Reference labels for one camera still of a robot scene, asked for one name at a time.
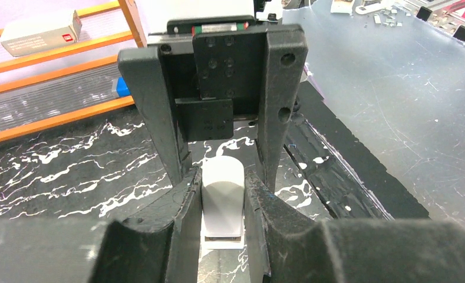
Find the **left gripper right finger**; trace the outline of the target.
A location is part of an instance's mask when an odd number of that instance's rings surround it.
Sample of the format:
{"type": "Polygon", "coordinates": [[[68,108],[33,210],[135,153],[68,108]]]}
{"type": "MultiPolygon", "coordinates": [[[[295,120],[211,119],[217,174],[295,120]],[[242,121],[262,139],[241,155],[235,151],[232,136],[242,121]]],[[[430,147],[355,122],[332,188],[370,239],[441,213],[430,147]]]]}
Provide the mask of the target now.
{"type": "Polygon", "coordinates": [[[465,282],[465,230],[421,219],[314,221],[245,175],[251,282],[465,282]]]}

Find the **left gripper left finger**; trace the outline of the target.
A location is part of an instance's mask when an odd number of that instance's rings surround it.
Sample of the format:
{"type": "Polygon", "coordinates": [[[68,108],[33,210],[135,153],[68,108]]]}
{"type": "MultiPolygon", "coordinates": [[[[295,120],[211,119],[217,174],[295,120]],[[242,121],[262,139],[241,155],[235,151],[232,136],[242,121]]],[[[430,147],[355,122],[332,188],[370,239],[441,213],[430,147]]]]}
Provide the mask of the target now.
{"type": "Polygon", "coordinates": [[[0,282],[196,282],[202,170],[124,220],[0,219],[0,282]]]}

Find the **small white stapler remover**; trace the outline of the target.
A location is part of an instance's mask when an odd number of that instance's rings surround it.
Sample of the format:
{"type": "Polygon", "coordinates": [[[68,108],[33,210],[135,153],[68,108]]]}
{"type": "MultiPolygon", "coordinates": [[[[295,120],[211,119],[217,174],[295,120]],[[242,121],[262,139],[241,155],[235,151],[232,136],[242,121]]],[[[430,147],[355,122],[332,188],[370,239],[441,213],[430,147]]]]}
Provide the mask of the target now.
{"type": "Polygon", "coordinates": [[[231,156],[216,156],[202,166],[201,247],[244,247],[245,168],[231,156]]]}

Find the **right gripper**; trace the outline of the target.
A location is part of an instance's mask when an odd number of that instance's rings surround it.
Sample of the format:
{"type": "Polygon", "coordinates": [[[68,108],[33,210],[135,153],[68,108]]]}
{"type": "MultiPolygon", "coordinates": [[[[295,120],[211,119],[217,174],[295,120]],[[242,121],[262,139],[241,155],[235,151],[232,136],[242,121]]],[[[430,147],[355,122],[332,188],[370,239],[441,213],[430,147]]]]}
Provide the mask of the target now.
{"type": "Polygon", "coordinates": [[[117,65],[173,186],[189,171],[187,142],[228,139],[233,122],[257,122],[257,173],[276,174],[303,73],[302,27],[198,22],[123,49],[117,65]]]}

